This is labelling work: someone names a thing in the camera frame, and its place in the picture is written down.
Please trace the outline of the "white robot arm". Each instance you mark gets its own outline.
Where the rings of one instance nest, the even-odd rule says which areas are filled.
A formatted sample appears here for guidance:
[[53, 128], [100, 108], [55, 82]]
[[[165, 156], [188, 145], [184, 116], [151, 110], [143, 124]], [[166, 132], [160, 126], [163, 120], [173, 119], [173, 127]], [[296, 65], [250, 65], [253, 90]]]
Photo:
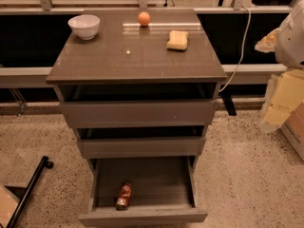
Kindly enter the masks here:
[[285, 67], [304, 68], [304, 1], [299, 2], [281, 25], [255, 45], [259, 52], [275, 54]]

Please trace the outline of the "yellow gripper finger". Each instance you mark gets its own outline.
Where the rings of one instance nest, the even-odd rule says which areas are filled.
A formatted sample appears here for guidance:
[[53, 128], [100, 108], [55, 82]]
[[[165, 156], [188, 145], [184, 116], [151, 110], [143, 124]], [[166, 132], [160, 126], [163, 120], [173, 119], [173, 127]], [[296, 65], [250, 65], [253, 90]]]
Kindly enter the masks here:
[[279, 28], [273, 29], [255, 45], [255, 50], [263, 53], [276, 51], [276, 37], [278, 35]]

